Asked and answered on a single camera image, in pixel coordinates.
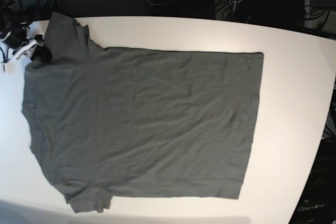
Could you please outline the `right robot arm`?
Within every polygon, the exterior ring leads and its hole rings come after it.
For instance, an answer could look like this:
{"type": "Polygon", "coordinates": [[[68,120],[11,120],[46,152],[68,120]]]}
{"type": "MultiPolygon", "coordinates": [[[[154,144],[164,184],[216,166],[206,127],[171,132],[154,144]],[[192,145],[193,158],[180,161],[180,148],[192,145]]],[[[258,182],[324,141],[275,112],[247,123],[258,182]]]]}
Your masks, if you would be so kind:
{"type": "Polygon", "coordinates": [[[19,59],[21,56],[26,56],[32,61],[38,59],[42,63],[51,62],[52,53],[45,45],[43,35],[27,37],[31,23],[40,14],[40,1],[36,0],[35,5],[28,10],[21,9],[16,12],[13,6],[17,0],[1,0],[1,43],[13,51],[13,56],[9,58],[1,49],[3,63],[19,59]]]}

